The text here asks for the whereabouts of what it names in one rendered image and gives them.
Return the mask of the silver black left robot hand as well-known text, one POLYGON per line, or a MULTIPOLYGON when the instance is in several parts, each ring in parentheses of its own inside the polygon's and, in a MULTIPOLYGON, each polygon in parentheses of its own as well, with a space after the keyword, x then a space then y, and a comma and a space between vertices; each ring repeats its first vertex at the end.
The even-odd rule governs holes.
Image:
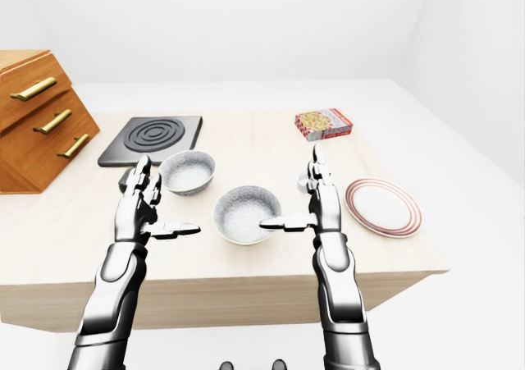
POLYGON ((162 177, 151 174, 152 162, 143 155, 135 167, 126 171, 119 181, 122 198, 115 216, 115 241, 134 241, 146 245, 148 239, 175 239, 179 235, 199 233, 193 223, 160 222, 157 206, 161 200, 162 177))

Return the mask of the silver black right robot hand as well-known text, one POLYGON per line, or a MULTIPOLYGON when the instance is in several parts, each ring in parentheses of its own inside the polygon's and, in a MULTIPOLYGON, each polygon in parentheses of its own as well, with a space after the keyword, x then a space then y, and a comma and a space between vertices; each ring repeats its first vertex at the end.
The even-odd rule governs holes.
POLYGON ((305 188, 310 195, 308 213, 270 217, 260 221, 265 230, 286 232, 313 228, 319 233, 341 232, 341 208, 338 191, 331 179, 331 169, 320 144, 313 146, 312 160, 308 162, 305 188))

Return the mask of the white plate with red rings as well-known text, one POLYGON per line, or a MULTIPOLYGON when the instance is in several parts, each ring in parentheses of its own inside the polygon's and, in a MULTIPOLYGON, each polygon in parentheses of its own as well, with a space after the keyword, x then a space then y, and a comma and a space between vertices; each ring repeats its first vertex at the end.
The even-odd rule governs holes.
POLYGON ((416 235, 422 228, 422 211, 414 198, 387 180, 363 178, 345 191, 350 214, 377 234, 397 239, 416 235))

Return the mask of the grey patterned bowl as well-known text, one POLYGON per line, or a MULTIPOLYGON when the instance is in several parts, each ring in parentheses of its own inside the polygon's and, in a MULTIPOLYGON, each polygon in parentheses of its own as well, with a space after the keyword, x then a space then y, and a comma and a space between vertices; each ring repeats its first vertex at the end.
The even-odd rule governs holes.
POLYGON ((225 240, 250 246, 262 243, 271 234, 259 223, 280 214, 281 204, 271 191, 256 185, 243 185, 219 198, 213 220, 225 240))
POLYGON ((208 153, 188 150, 167 158, 158 171, 167 190, 179 196, 190 196, 209 187, 215 170, 215 160, 208 153))

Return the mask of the flat dark stove plate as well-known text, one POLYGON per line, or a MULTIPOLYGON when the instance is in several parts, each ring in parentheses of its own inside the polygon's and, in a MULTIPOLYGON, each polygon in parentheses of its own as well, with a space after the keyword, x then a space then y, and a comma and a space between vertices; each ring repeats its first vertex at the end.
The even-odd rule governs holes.
POLYGON ((100 167, 134 166, 143 154, 154 166, 191 150, 202 128, 201 116, 132 117, 98 158, 100 167))

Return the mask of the red printed food box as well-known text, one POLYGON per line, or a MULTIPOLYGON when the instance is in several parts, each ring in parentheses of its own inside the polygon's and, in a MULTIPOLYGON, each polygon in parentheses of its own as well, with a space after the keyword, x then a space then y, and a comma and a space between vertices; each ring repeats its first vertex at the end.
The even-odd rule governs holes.
POLYGON ((294 123, 307 141, 349 135, 354 126, 336 108, 300 113, 295 116, 294 123))

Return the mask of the wooden cabinet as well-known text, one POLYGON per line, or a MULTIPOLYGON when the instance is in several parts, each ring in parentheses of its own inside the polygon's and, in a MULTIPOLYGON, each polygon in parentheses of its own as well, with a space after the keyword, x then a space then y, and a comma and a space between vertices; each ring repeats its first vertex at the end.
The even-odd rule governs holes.
POLYGON ((0 50, 0 194, 44 191, 99 132, 48 50, 0 50))

